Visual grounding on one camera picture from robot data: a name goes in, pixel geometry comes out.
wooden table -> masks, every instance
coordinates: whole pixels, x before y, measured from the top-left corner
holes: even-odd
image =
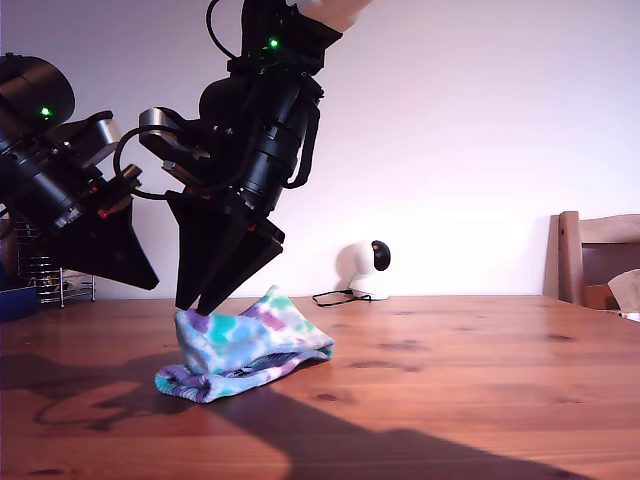
[[[3,478],[640,479],[640,324],[542,297],[296,303],[334,359],[210,405],[153,385],[181,362],[169,301],[2,326]]]

metal rack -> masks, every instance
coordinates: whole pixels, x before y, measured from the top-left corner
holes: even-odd
[[[70,275],[56,265],[51,258],[33,256],[28,252],[28,246],[38,236],[38,231],[26,222],[16,222],[16,239],[18,242],[18,275],[29,281],[30,286],[36,287],[38,302],[41,304],[58,303],[60,308],[72,298],[90,297],[95,302],[95,277],[83,275],[73,286],[68,280]]]

black robotic arm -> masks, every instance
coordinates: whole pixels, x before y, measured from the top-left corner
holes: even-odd
[[[236,57],[211,27],[218,1],[207,25],[230,57],[230,76],[205,89],[200,118],[152,108],[119,143],[111,112],[64,124],[73,91],[55,67],[0,60],[0,203],[41,232],[32,248],[64,267],[152,289],[158,280],[131,226],[132,196],[166,200],[180,226],[176,305],[200,298],[201,314],[282,253],[284,233],[268,216],[284,189],[309,177],[324,93],[313,75],[342,37],[287,0],[245,0]],[[136,135],[182,192],[141,192],[140,169],[122,170],[124,146]],[[114,150],[116,176],[107,182],[96,165]]]

cable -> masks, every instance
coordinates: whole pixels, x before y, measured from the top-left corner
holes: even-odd
[[[318,136],[318,127],[320,125],[320,109],[315,103],[311,102],[309,109],[309,122],[307,124],[307,133],[304,137],[304,147],[302,147],[302,156],[300,157],[300,170],[296,179],[289,183],[285,181],[283,187],[289,190],[302,187],[309,181],[311,167],[313,164],[313,150],[316,145]]]
[[[332,292],[327,292],[327,293],[320,293],[318,295],[314,295],[313,297],[313,301],[316,302],[316,305],[318,305],[319,307],[335,307],[338,305],[345,305],[347,303],[352,303],[352,302],[359,302],[361,300],[364,300],[366,302],[371,303],[372,299],[371,299],[371,295],[363,295],[362,297],[353,297],[347,300],[343,300],[341,302],[334,302],[334,303],[320,303],[320,301],[318,300],[320,297],[326,297],[327,295],[334,295],[336,293],[340,293],[342,295],[351,295],[353,296],[353,290],[348,289],[348,290],[334,290]]]
[[[168,133],[173,133],[174,135],[179,135],[180,133],[182,133],[180,130],[167,127],[166,125],[144,125],[142,127],[134,128],[133,130],[124,134],[122,139],[120,140],[120,143],[118,143],[118,146],[116,147],[116,151],[113,155],[113,171],[115,172],[116,177],[124,180],[124,175],[122,174],[122,167],[120,163],[122,158],[122,152],[124,151],[124,147],[127,144],[127,142],[129,142],[129,140],[131,140],[136,135],[140,135],[141,133],[146,133],[146,132],[154,132],[154,131],[168,132]],[[225,188],[229,188],[235,182],[240,180],[245,170],[246,163],[247,163],[247,156],[245,155],[245,158],[240,164],[240,168],[238,168],[236,173],[231,175],[231,177],[218,183],[217,185],[209,187],[205,190],[201,190],[198,193],[195,193],[195,194],[185,193],[182,195],[182,198],[184,199],[203,198],[213,193],[216,193],[220,190],[224,190]],[[166,194],[159,195],[157,193],[148,193],[148,192],[140,191],[137,188],[135,188],[133,185],[128,183],[126,180],[124,181],[124,184],[125,184],[125,188],[129,191],[129,193],[131,193],[132,195],[135,195],[136,197],[146,198],[147,200],[159,200],[159,201],[169,200],[169,196],[167,196]]]
[[[135,188],[130,183],[128,183],[124,179],[124,175],[122,174],[122,168],[120,166],[120,159],[122,158],[122,151],[124,150],[124,147],[125,147],[125,145],[127,144],[127,142],[129,140],[131,140],[136,135],[140,135],[141,133],[146,133],[146,132],[151,132],[151,131],[158,131],[158,130],[161,131],[161,132],[173,133],[175,135],[180,133],[175,128],[170,128],[170,127],[167,127],[165,125],[144,125],[142,127],[137,127],[137,128],[134,128],[133,130],[131,130],[130,132],[127,132],[127,133],[124,134],[122,139],[120,139],[120,142],[118,143],[118,146],[116,147],[116,151],[115,151],[115,153],[113,155],[113,171],[115,172],[116,177],[124,180],[125,187],[129,191],[129,193],[131,193],[132,195],[135,195],[136,197],[146,198],[147,200],[168,200],[168,197],[167,197],[167,195],[158,195],[157,193],[142,192],[142,191],[138,190],[137,188]]]
[[[213,40],[213,43],[216,44],[216,47],[218,47],[220,51],[224,53],[227,57],[233,60],[234,58],[238,58],[238,57],[236,57],[233,53],[227,50],[225,46],[222,45],[222,43],[220,43],[220,40],[218,40],[218,37],[216,37],[216,34],[213,31],[213,19],[211,18],[211,16],[213,14],[214,7],[219,1],[220,0],[211,0],[211,3],[209,4],[209,8],[207,8],[207,30],[209,31],[209,36],[211,37],[211,40]]]

fabric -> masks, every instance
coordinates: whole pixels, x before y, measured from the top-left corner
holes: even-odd
[[[178,312],[175,322],[186,365],[160,370],[156,386],[196,403],[259,387],[306,360],[329,360],[334,345],[275,286],[240,315],[189,310]]]

